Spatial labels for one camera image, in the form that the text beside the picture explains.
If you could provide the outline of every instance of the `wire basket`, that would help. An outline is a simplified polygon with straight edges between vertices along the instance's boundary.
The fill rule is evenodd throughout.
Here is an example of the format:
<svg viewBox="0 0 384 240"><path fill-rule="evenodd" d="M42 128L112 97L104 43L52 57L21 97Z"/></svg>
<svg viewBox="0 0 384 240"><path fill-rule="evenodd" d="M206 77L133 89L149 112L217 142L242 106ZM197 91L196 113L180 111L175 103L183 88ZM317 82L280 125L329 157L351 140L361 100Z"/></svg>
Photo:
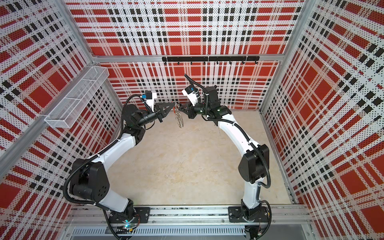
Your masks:
<svg viewBox="0 0 384 240"><path fill-rule="evenodd" d="M48 114L45 122L51 127L71 128L108 76L107 68L92 66L73 89Z"/></svg>

